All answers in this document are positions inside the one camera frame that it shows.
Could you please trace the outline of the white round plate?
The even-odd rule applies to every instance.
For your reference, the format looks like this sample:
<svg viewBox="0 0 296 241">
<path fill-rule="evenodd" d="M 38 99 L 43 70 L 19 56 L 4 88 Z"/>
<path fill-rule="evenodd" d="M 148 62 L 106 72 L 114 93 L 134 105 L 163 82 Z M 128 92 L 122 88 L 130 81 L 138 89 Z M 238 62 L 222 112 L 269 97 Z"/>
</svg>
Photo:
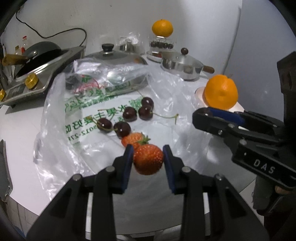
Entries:
<svg viewBox="0 0 296 241">
<path fill-rule="evenodd" d="M 195 91 L 196 100 L 201 103 L 202 107 L 212 107 L 218 108 L 222 110 L 226 110 L 229 112 L 244 112 L 244 108 L 238 103 L 238 94 L 237 92 L 225 92 L 226 95 L 218 95 L 217 97 L 210 96 L 210 98 L 206 98 L 205 88 L 199 87 Z"/>
</svg>

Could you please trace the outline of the large steel pot lid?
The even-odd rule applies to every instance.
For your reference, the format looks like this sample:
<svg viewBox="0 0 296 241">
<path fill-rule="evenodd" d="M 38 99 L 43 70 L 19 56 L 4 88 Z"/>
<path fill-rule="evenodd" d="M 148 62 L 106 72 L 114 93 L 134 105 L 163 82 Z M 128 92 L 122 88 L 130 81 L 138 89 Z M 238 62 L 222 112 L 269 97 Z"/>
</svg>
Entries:
<svg viewBox="0 0 296 241">
<path fill-rule="evenodd" d="M 144 79 L 141 68 L 146 60 L 135 53 L 114 49 L 114 44 L 103 44 L 102 51 L 73 61 L 64 70 L 66 89 L 74 93 L 93 88 L 119 87 L 129 80 Z"/>
</svg>

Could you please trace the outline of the red strawberry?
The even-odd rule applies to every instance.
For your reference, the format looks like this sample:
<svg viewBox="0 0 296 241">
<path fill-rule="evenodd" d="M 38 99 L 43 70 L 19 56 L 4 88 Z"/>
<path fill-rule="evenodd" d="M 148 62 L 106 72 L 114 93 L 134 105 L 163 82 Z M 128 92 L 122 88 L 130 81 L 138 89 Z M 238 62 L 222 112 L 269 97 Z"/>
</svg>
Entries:
<svg viewBox="0 0 296 241">
<path fill-rule="evenodd" d="M 128 145 L 132 145 L 133 148 L 136 150 L 139 146 L 148 144 L 151 139 L 144 135 L 143 133 L 131 133 L 128 136 L 122 138 L 121 144 L 124 147 Z"/>
<path fill-rule="evenodd" d="M 133 154 L 135 169 L 142 175 L 153 175 L 157 173 L 162 167 L 163 161 L 163 151 L 153 144 L 141 145 Z"/>
</svg>

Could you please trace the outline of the dark cherry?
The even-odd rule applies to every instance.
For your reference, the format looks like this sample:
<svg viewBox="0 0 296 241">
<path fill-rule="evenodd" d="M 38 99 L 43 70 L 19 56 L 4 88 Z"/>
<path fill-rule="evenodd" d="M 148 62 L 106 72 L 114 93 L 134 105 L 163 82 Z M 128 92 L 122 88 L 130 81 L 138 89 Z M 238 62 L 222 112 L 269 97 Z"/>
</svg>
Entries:
<svg viewBox="0 0 296 241">
<path fill-rule="evenodd" d="M 174 119 L 175 123 L 177 122 L 177 118 L 179 117 L 179 114 L 175 114 L 174 116 L 163 116 L 160 114 L 155 113 L 152 110 L 152 107 L 149 105 L 143 105 L 138 109 L 138 116 L 141 120 L 148 121 L 153 118 L 153 116 L 158 116 L 160 118 L 165 118 L 165 119 Z"/>
<path fill-rule="evenodd" d="M 132 122 L 137 120 L 137 111 L 131 106 L 121 105 L 118 108 L 100 109 L 99 111 L 106 111 L 111 118 L 117 116 L 119 121 Z"/>
<path fill-rule="evenodd" d="M 137 92 L 142 97 L 142 100 L 141 100 L 142 106 L 149 106 L 151 109 L 154 109 L 154 101 L 150 97 L 146 97 L 146 96 L 142 95 L 138 90 L 137 90 Z"/>
<path fill-rule="evenodd" d="M 131 133 L 130 125 L 125 121 L 119 121 L 114 125 L 114 131 L 118 138 L 124 138 Z"/>
<path fill-rule="evenodd" d="M 107 118 L 99 118 L 97 120 L 95 118 L 92 118 L 92 121 L 93 121 L 93 123 L 96 124 L 97 128 L 100 131 L 103 131 L 106 133 L 113 131 L 113 124 Z"/>
</svg>

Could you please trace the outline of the small steel saucepan with lid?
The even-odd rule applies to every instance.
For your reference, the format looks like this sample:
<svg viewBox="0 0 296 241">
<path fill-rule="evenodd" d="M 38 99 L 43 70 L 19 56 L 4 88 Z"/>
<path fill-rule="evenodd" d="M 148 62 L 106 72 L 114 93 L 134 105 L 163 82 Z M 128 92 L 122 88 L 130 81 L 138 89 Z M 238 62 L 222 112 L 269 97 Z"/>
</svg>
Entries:
<svg viewBox="0 0 296 241">
<path fill-rule="evenodd" d="M 180 52 L 163 52 L 161 68 L 185 81 L 197 80 L 201 71 L 209 74 L 215 72 L 213 67 L 204 65 L 188 53 L 189 50 L 187 48 L 182 48 Z"/>
</svg>

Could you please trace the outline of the silver induction cooker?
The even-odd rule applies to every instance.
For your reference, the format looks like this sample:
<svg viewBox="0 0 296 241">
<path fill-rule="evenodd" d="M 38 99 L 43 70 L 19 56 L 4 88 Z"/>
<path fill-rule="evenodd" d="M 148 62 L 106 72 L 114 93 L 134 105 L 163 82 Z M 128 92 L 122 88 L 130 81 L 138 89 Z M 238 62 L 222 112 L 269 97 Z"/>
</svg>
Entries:
<svg viewBox="0 0 296 241">
<path fill-rule="evenodd" d="M 62 49 L 62 54 L 59 57 L 21 77 L 15 78 L 14 76 L 11 83 L 8 83 L 7 76 L 2 73 L 1 104 L 13 106 L 45 96 L 54 78 L 74 60 L 82 58 L 85 48 L 82 45 Z M 16 65 L 15 72 L 20 68 L 20 65 Z"/>
</svg>

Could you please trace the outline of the orange on glass jar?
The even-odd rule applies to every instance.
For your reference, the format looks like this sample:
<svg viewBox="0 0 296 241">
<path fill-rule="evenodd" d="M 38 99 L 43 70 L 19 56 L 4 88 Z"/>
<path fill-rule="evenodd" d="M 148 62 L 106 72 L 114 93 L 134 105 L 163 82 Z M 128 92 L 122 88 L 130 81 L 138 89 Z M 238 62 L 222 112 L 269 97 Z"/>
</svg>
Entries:
<svg viewBox="0 0 296 241">
<path fill-rule="evenodd" d="M 172 23 L 168 20 L 161 19 L 152 25 L 152 32 L 156 36 L 161 36 L 161 37 L 170 37 L 170 35 L 173 33 L 174 27 Z"/>
</svg>

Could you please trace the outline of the glass jar with cherries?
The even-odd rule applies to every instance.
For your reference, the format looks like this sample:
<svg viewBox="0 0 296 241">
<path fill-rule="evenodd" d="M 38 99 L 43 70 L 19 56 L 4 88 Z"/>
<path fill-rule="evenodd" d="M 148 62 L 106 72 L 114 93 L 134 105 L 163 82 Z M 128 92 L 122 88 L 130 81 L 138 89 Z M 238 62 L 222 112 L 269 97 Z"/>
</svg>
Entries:
<svg viewBox="0 0 296 241">
<path fill-rule="evenodd" d="M 147 59 L 161 63 L 163 52 L 172 52 L 176 42 L 171 37 L 163 37 L 151 35 L 149 37 L 149 50 L 147 51 Z"/>
</svg>

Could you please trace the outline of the large orange on plate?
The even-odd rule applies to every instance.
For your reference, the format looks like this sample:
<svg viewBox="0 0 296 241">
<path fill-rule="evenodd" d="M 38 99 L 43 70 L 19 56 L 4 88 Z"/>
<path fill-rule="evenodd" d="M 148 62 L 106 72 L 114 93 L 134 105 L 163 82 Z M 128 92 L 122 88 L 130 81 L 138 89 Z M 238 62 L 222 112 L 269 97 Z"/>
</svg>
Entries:
<svg viewBox="0 0 296 241">
<path fill-rule="evenodd" d="M 217 97 L 218 95 L 226 95 L 225 92 L 237 92 L 238 89 L 236 87 L 235 82 L 228 78 L 226 75 L 215 75 L 210 78 L 205 86 L 205 95 L 206 98 L 210 98 L 210 96 Z"/>
</svg>

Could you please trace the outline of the red strawberry on bag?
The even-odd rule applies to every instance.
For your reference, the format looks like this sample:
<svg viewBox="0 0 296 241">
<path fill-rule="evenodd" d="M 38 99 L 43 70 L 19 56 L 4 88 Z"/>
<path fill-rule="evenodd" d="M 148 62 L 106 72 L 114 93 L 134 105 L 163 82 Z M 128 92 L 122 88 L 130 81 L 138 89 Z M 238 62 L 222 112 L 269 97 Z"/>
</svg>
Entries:
<svg viewBox="0 0 296 241">
<path fill-rule="evenodd" d="M 151 139 L 144 135 L 143 133 L 131 133 L 128 136 L 122 138 L 121 144 L 124 147 L 128 145 L 132 145 L 133 148 L 136 150 L 139 146 L 148 144 Z"/>
</svg>

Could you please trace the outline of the steel cup in plastic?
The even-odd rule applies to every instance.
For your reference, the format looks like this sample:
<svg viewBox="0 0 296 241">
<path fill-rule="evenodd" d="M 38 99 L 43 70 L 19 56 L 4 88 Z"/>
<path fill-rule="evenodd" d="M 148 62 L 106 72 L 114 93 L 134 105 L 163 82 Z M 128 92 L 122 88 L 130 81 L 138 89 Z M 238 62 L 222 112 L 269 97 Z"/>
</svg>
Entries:
<svg viewBox="0 0 296 241">
<path fill-rule="evenodd" d="M 140 33 L 130 32 L 128 35 L 119 37 L 116 47 L 119 51 L 143 55 L 144 44 Z"/>
</svg>

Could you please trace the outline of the red capped sauce bottle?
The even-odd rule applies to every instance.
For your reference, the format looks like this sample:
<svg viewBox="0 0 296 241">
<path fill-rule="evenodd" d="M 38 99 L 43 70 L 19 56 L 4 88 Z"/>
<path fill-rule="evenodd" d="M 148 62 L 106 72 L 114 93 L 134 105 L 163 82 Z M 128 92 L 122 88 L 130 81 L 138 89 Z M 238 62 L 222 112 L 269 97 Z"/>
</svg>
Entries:
<svg viewBox="0 0 296 241">
<path fill-rule="evenodd" d="M 21 46 L 21 53 L 22 54 L 24 54 L 24 52 L 26 51 L 27 47 L 28 47 L 27 36 L 23 36 L 22 46 Z"/>
</svg>

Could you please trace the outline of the clear printed plastic bag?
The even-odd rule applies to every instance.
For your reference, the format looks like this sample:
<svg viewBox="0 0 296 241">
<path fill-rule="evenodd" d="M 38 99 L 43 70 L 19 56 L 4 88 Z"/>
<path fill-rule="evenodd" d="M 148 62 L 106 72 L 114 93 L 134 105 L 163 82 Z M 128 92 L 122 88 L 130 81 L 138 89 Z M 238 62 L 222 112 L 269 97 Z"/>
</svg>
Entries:
<svg viewBox="0 0 296 241">
<path fill-rule="evenodd" d="M 115 65 L 92 57 L 72 62 L 47 94 L 34 147 L 48 197 L 73 174 L 95 174 L 122 155 L 118 124 L 126 121 L 125 110 L 140 109 L 144 97 L 154 102 L 152 118 L 130 121 L 130 131 L 158 147 L 169 145 L 184 162 L 204 170 L 210 137 L 192 125 L 192 113 L 201 106 L 195 89 L 157 65 Z"/>
</svg>

